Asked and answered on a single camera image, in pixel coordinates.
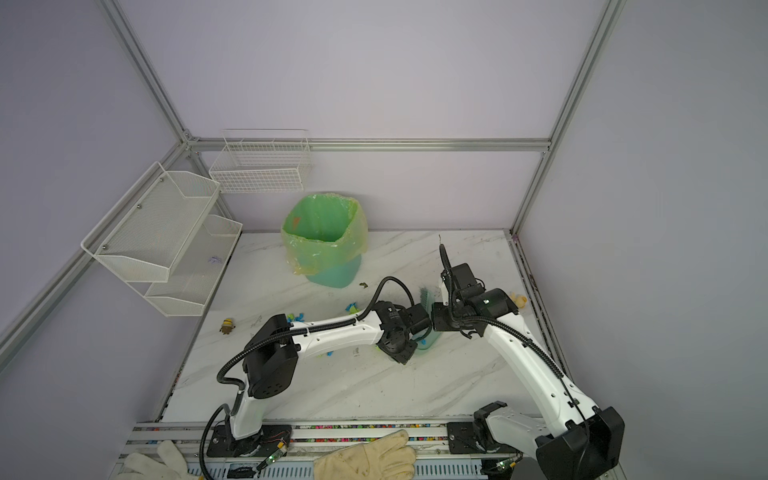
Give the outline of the upper white mesh shelf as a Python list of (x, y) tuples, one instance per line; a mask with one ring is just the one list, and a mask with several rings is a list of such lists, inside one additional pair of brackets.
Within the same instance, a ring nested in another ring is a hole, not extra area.
[(220, 184), (154, 163), (81, 241), (126, 283), (166, 283), (220, 194)]

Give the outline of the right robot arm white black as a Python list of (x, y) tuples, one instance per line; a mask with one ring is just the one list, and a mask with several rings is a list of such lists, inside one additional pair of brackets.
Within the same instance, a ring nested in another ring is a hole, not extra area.
[(617, 467), (625, 431), (621, 415), (598, 407), (574, 384), (505, 291), (486, 289), (466, 263), (444, 266), (441, 278), (443, 300), (432, 309), (434, 327), (484, 338), (540, 412), (531, 418), (504, 403), (486, 409), (480, 423), (491, 440), (534, 458), (548, 479), (596, 479)]

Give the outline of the green plastic dustpan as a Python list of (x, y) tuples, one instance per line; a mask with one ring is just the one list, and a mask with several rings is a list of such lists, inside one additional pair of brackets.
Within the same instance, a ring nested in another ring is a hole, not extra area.
[(416, 342), (418, 351), (426, 351), (439, 339), (441, 332), (433, 328), (427, 328), (419, 332), (413, 340)]

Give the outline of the small yellow toy figure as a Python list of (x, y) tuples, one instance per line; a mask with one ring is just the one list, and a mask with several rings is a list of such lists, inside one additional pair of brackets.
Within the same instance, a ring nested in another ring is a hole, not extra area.
[(219, 331), (223, 335), (229, 335), (235, 328), (236, 328), (236, 325), (234, 323), (234, 320), (231, 318), (227, 318), (222, 321)]

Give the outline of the beige work glove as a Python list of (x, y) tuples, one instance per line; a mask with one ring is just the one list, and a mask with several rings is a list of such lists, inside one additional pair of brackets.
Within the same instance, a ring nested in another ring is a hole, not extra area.
[(327, 454), (313, 463), (319, 480), (413, 479), (416, 452), (405, 430)]

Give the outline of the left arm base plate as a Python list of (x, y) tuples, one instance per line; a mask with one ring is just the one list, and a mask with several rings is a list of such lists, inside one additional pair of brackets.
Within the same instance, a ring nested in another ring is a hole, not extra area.
[(277, 451), (280, 444), (287, 447), (292, 433), (293, 429), (290, 425), (263, 425), (257, 434), (236, 440), (227, 434), (224, 424), (216, 425), (213, 428), (206, 456), (266, 458)]

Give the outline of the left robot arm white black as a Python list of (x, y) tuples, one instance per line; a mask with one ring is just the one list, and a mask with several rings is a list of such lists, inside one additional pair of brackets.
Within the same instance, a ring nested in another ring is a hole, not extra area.
[(237, 441), (259, 435), (268, 400), (288, 389), (301, 361), (374, 345), (390, 359), (406, 364), (431, 327), (422, 305), (405, 307), (387, 301), (315, 322), (293, 323), (284, 314), (273, 316), (216, 375), (218, 383), (237, 387), (227, 434)]

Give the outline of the white mesh shelf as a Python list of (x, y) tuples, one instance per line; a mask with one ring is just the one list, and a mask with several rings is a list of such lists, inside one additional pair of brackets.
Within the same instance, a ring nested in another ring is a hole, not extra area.
[(220, 184), (154, 163), (81, 241), (126, 283), (166, 283), (220, 194)]
[(170, 279), (153, 283), (144, 298), (166, 317), (202, 316), (241, 232), (241, 223), (208, 215)]

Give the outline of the beige small toy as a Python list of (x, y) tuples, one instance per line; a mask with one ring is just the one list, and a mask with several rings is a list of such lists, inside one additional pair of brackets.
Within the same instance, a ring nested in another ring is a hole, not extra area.
[(518, 309), (524, 309), (528, 303), (528, 298), (525, 295), (511, 292), (509, 296)]

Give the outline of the lower white mesh shelf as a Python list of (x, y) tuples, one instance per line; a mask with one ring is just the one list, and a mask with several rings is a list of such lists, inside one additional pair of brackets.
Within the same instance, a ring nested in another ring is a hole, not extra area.
[(241, 223), (208, 215), (170, 279), (153, 283), (144, 298), (166, 317), (202, 316), (241, 232)]

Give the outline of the aluminium rail front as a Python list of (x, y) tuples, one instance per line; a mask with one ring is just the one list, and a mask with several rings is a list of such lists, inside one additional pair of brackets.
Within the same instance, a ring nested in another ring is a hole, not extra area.
[[(385, 418), (363, 420), (274, 420), (266, 425), (274, 433), (291, 428), (287, 453), (282, 461), (310, 461), (335, 450), (370, 442), (398, 430), (408, 433), (408, 445), (419, 459), (494, 459), (505, 458), (502, 452), (469, 452), (470, 441), (459, 439), (449, 433), (451, 423), (469, 423), (472, 419), (464, 416), (443, 418)], [(128, 441), (118, 454), (115, 467), (123, 466), (131, 453), (141, 453), (158, 461), (157, 447), (164, 440), (172, 441), (184, 456), (189, 467), (199, 464), (199, 449), (208, 449), (213, 435), (201, 441), (206, 423), (202, 422), (158, 422), (138, 423), (130, 432)]]

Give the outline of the green trash bin with bag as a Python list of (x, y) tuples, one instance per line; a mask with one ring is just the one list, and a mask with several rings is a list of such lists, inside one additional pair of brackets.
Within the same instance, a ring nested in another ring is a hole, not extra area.
[(295, 274), (341, 289), (355, 279), (367, 251), (368, 221), (357, 199), (315, 193), (292, 208), (281, 237)]

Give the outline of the white work glove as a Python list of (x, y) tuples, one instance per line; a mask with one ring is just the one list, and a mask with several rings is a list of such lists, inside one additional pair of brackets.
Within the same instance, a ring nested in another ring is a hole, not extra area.
[(124, 461), (123, 470), (115, 479), (200, 479), (200, 476), (189, 473), (185, 457), (172, 441), (162, 441), (157, 447), (157, 454), (159, 461), (138, 452), (129, 454)]

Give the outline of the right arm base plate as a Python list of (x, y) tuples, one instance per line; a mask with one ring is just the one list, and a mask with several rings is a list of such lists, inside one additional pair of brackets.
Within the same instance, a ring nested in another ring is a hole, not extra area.
[(514, 447), (496, 442), (489, 433), (482, 433), (473, 422), (449, 422), (446, 428), (451, 454), (521, 454)]

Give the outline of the green hand brush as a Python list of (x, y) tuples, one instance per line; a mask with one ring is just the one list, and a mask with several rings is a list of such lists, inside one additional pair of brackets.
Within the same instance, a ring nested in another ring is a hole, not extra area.
[(429, 287), (422, 286), (419, 288), (419, 299), (422, 307), (430, 312), (435, 302), (435, 294)]

